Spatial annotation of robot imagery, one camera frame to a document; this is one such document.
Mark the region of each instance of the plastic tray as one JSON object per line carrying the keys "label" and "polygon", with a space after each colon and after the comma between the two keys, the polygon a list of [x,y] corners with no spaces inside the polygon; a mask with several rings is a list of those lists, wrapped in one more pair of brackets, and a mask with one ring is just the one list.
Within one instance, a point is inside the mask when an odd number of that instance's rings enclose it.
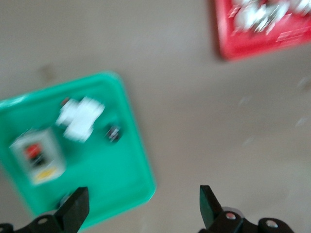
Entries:
{"label": "plastic tray", "polygon": [[311,41],[311,17],[287,14],[266,35],[252,31],[235,32],[232,0],[216,0],[220,52],[233,60],[292,47]]}
{"label": "plastic tray", "polygon": [[[84,143],[63,137],[55,126],[67,97],[88,96],[106,108]],[[110,143],[104,130],[119,123],[122,137]],[[51,127],[67,162],[65,173],[56,180],[34,186],[22,172],[9,146],[29,129]],[[82,226],[94,225],[147,202],[156,190],[142,142],[124,88],[117,74],[103,72],[0,102],[0,160],[34,216],[57,208],[61,198],[77,187],[87,186],[90,213]]]}

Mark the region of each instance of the screw hole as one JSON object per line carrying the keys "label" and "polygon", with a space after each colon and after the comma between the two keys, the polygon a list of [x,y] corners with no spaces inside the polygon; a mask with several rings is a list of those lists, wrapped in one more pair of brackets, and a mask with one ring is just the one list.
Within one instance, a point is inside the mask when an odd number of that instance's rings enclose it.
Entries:
{"label": "screw hole", "polygon": [[230,219],[230,220],[236,220],[237,217],[233,214],[233,213],[227,213],[226,218]]}
{"label": "screw hole", "polygon": [[48,219],[45,217],[45,218],[42,218],[38,221],[38,224],[44,224],[48,221]]}
{"label": "screw hole", "polygon": [[274,222],[273,220],[268,220],[266,221],[266,224],[268,227],[271,227],[271,228],[278,228],[278,225],[276,222]]}

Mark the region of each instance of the yellow label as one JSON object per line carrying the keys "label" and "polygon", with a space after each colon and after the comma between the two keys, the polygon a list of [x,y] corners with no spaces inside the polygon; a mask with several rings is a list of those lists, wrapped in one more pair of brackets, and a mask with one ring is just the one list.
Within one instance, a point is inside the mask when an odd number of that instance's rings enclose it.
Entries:
{"label": "yellow label", "polygon": [[56,172],[56,167],[45,169],[44,171],[36,175],[36,179],[38,181],[44,180],[46,178],[51,177],[55,172]]}

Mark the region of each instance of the red tray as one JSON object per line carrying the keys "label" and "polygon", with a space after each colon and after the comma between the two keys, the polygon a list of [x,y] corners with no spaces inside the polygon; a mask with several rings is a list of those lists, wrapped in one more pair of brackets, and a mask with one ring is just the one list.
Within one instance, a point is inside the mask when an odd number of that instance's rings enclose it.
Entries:
{"label": "red tray", "polygon": [[232,1],[216,0],[215,5],[220,53],[225,59],[241,59],[311,41],[311,16],[301,17],[288,12],[268,34],[235,32]]}

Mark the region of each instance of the white plastic part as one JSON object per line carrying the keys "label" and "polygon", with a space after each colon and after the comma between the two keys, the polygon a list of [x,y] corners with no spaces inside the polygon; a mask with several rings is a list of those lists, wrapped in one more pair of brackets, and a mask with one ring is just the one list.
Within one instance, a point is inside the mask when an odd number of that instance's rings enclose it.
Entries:
{"label": "white plastic part", "polygon": [[278,4],[273,4],[267,6],[267,14],[271,15],[275,12],[276,17],[273,20],[274,23],[279,22],[290,8],[290,3],[288,1],[280,1]]}
{"label": "white plastic part", "polygon": [[310,4],[311,0],[290,0],[290,8],[297,14],[304,12],[307,8],[311,8]]}
{"label": "white plastic part", "polygon": [[255,24],[258,8],[255,4],[250,4],[239,10],[234,18],[234,25],[238,31],[247,31]]}
{"label": "white plastic part", "polygon": [[256,11],[256,21],[261,20],[267,15],[267,7],[266,4],[261,5],[260,8]]}
{"label": "white plastic part", "polygon": [[233,5],[238,5],[238,6],[246,6],[253,0],[232,0]]}
{"label": "white plastic part", "polygon": [[90,98],[80,102],[69,100],[61,109],[56,121],[58,126],[67,126],[64,137],[85,142],[93,132],[93,124],[104,111],[104,105]]}

